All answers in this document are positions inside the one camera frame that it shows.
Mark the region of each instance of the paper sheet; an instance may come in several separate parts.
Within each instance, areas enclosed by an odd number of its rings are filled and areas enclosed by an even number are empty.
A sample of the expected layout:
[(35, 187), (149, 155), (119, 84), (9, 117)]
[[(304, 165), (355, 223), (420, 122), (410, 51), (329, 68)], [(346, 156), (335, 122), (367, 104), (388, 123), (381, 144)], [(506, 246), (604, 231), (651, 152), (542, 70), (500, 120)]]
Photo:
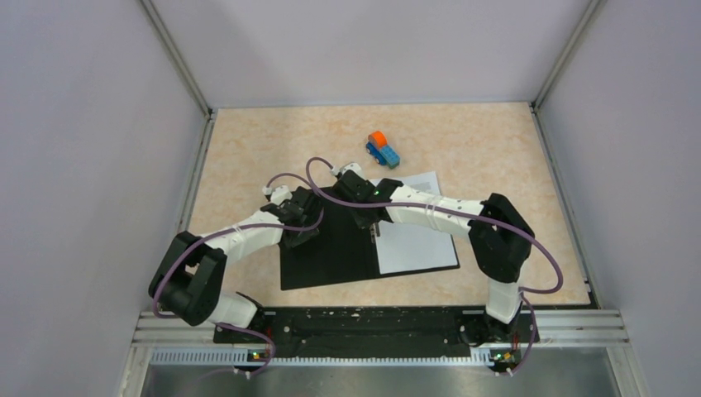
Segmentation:
[[(401, 180), (417, 190), (441, 193), (435, 171), (393, 179)], [(458, 264), (451, 235), (428, 227), (380, 222), (379, 237), (375, 241), (379, 273), (382, 275)]]

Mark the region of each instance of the beige table surface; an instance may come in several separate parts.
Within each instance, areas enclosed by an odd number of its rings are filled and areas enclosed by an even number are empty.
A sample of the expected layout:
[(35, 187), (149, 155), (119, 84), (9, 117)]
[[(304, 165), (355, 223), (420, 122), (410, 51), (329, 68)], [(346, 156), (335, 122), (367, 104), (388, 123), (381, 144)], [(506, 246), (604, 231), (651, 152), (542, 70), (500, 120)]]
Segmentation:
[[(382, 131), (401, 156), (398, 168), (380, 167), (365, 152), (366, 137), (375, 130)], [(303, 175), (313, 155), (338, 166), (357, 161), (368, 178), (435, 170), (441, 193), (456, 199), (506, 195), (565, 275), (560, 292), (531, 296), (532, 302), (589, 303), (526, 103), (220, 110), (189, 230), (213, 232), (248, 218), (266, 203), (260, 189), (272, 175)], [(320, 186), (334, 181), (320, 164), (313, 167), (313, 175)], [(298, 186), (290, 178), (281, 183)], [(486, 277), (470, 244), (456, 238), (455, 247), (457, 270), (282, 291), (279, 248), (272, 246), (229, 265), (223, 289), (240, 291), (267, 306), (484, 304)], [(536, 288), (556, 282), (550, 264), (535, 248), (521, 279), (523, 285)]]

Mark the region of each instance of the blue toy vehicle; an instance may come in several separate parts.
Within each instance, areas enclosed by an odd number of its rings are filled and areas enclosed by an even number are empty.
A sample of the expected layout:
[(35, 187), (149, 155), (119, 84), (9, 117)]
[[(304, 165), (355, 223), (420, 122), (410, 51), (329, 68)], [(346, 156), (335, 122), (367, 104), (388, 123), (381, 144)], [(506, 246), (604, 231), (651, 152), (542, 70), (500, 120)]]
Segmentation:
[(365, 149), (370, 153), (377, 164), (394, 168), (399, 165), (399, 155), (387, 144), (387, 138), (379, 131), (368, 135), (368, 143)]

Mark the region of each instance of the robotic arm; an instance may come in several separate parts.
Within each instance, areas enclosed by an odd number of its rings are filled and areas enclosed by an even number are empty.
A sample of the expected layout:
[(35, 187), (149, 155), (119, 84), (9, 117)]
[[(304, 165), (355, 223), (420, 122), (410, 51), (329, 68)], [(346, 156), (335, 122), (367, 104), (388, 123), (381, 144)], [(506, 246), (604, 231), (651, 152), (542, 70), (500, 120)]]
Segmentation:
[[(478, 213), (534, 236), (531, 228), (504, 196), (492, 194), (482, 202), (444, 198), (412, 189), (393, 179), (382, 179), (375, 186), (365, 179), (356, 163), (342, 167), (337, 171), (336, 178), (333, 190), (344, 201), (382, 204), (377, 208), (351, 208), (358, 227), (370, 227), (384, 220), (422, 225), (456, 237), (469, 238), (479, 268), (489, 277), (489, 298), (485, 309), (488, 323), (492, 322), (489, 326), (506, 334), (511, 332), (521, 308), (518, 281), (523, 262), (531, 252), (530, 243), (508, 230), (485, 222), (470, 221), (435, 210), (441, 207)], [(286, 186), (281, 186), (272, 192), (269, 200), (269, 204), (237, 223), (235, 232), (198, 246), (166, 281), (162, 294), (156, 297), (158, 303), (193, 326), (210, 321), (248, 327), (258, 308), (238, 294), (220, 294), (226, 265), (260, 248), (275, 244), (297, 246), (318, 234), (317, 229), (291, 232), (274, 226), (312, 225), (322, 207), (320, 198), (313, 192), (297, 188), (290, 193)], [(261, 223), (268, 227), (246, 227)], [(157, 289), (175, 260), (199, 239), (189, 232), (176, 236), (151, 281), (151, 297), (157, 295)], [(194, 274), (185, 270), (187, 266), (195, 265), (198, 268)]]

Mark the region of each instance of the white wall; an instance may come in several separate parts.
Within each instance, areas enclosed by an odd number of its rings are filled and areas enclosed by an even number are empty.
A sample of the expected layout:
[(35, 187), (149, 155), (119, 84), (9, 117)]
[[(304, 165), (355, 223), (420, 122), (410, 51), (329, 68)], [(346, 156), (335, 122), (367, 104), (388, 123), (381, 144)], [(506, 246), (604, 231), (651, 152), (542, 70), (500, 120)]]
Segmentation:
[(588, 0), (155, 0), (213, 107), (525, 101)]
[(0, 395), (114, 395), (203, 119), (136, 1), (0, 5)]
[(590, 266), (653, 395), (698, 395), (701, 2), (608, 2), (545, 110)]

